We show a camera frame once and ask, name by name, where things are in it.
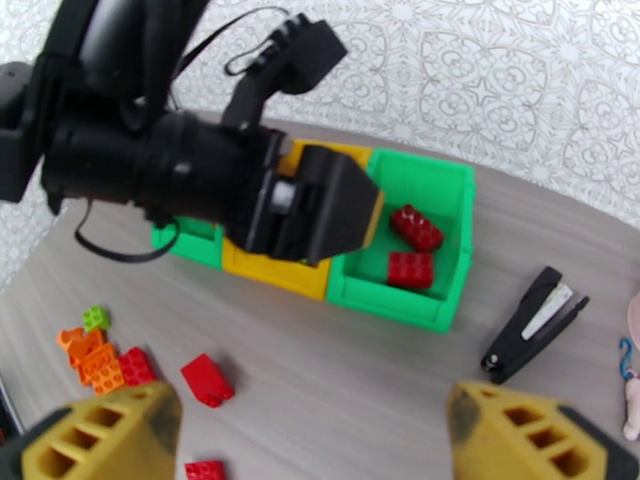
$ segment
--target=red lego brick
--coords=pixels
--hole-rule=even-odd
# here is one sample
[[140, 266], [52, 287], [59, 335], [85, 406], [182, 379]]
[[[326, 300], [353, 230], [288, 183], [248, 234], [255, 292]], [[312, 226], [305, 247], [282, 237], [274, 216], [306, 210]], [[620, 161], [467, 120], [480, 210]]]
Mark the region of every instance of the red lego brick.
[[141, 386], [158, 379], [144, 350], [132, 348], [118, 357], [118, 361], [128, 386]]
[[185, 465], [186, 480], [226, 480], [222, 462], [197, 462]]
[[445, 240], [440, 229], [411, 205], [393, 212], [389, 223], [416, 252], [435, 252]]
[[387, 283], [398, 287], [430, 288], [434, 283], [433, 256], [413, 252], [391, 252]]
[[235, 394], [215, 362], [204, 354], [185, 365], [182, 375], [195, 398], [209, 407], [218, 407]]

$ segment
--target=blue cord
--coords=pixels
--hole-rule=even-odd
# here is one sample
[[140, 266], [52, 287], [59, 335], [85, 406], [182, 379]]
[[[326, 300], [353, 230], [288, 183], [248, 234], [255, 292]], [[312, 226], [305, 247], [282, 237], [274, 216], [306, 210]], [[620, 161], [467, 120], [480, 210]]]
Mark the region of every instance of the blue cord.
[[631, 340], [628, 338], [623, 338], [620, 340], [620, 350], [622, 350], [626, 346], [626, 352], [622, 360], [620, 361], [620, 375], [625, 380], [629, 380], [630, 378], [635, 377], [635, 373], [629, 367], [629, 362], [631, 361], [631, 354], [634, 351], [634, 345], [631, 343]]

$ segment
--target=robotic arm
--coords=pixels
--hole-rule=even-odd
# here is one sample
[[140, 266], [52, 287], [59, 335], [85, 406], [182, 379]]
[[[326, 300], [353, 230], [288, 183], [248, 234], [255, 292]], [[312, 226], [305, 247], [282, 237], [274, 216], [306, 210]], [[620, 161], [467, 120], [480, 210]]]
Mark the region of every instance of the robotic arm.
[[304, 94], [346, 55], [326, 22], [285, 21], [237, 84], [220, 124], [166, 100], [209, 0], [62, 0], [33, 66], [0, 66], [0, 199], [42, 186], [65, 198], [133, 203], [162, 227], [217, 222], [248, 252], [298, 261], [366, 244], [380, 191], [348, 156], [303, 152], [278, 174], [286, 134], [261, 125], [276, 92]]

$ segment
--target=toy block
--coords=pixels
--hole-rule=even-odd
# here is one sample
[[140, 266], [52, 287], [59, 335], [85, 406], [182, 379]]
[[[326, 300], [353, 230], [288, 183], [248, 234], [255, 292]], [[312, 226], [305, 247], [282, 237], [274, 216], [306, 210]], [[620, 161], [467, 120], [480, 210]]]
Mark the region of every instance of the toy block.
[[391, 252], [387, 283], [398, 287], [431, 287], [434, 283], [433, 256], [413, 252]]
[[72, 369], [77, 369], [85, 359], [105, 344], [105, 335], [100, 329], [92, 330], [82, 338], [76, 338], [69, 344], [69, 354]]
[[75, 340], [82, 338], [85, 334], [84, 328], [73, 328], [72, 330], [62, 330], [58, 333], [55, 341], [64, 351], [68, 351], [69, 346]]
[[112, 359], [96, 375], [91, 377], [91, 384], [96, 395], [108, 394], [112, 390], [124, 387], [126, 384], [120, 369], [120, 362], [117, 359]]
[[149, 357], [144, 350], [132, 348], [118, 357], [122, 376], [128, 386], [140, 386], [157, 379]]
[[85, 330], [87, 332], [95, 330], [96, 328], [107, 331], [111, 326], [109, 313], [107, 313], [102, 306], [92, 306], [85, 311], [82, 319], [85, 323]]
[[185, 465], [186, 480], [226, 480], [222, 462], [197, 462]]
[[412, 205], [404, 205], [390, 216], [390, 225], [416, 252], [434, 252], [445, 236]]
[[195, 398], [209, 407], [218, 407], [235, 394], [218, 366], [205, 354], [185, 365], [181, 372]]
[[117, 360], [115, 347], [111, 343], [105, 343], [91, 352], [78, 368], [78, 379], [84, 386], [91, 384], [92, 377], [98, 375], [103, 367], [108, 366], [113, 360]]

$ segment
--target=orange lego brick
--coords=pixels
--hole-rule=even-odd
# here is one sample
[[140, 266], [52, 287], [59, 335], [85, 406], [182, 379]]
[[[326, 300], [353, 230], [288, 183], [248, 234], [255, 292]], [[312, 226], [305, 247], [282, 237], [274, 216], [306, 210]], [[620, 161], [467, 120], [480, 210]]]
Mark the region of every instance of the orange lego brick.
[[100, 345], [99, 348], [85, 358], [78, 368], [78, 379], [80, 383], [84, 386], [91, 384], [92, 378], [96, 377], [100, 370], [107, 367], [113, 360], [118, 360], [115, 347], [111, 343], [103, 343]]
[[73, 328], [72, 330], [62, 330], [55, 341], [64, 351], [68, 351], [69, 346], [75, 340], [79, 340], [85, 334], [84, 328]]
[[96, 395], [108, 394], [112, 390], [124, 387], [125, 379], [120, 369], [120, 362], [113, 358], [106, 366], [91, 378]]
[[105, 335], [100, 329], [92, 330], [83, 338], [73, 340], [67, 349], [71, 368], [77, 369], [85, 359], [105, 344]]

